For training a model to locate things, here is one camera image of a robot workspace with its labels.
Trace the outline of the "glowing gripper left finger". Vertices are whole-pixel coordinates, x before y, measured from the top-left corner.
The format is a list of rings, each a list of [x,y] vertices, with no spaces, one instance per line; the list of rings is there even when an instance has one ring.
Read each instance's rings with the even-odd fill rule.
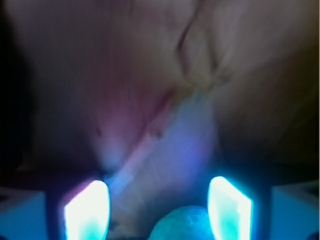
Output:
[[[62,240],[104,240],[110,224],[110,191],[102,180],[87,179],[60,201]]]

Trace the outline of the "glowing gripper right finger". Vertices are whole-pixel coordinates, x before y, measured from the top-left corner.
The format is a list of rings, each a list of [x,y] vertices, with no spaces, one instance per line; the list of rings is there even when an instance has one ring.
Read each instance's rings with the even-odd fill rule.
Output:
[[[217,240],[252,238],[252,199],[223,176],[209,183],[207,211]]]

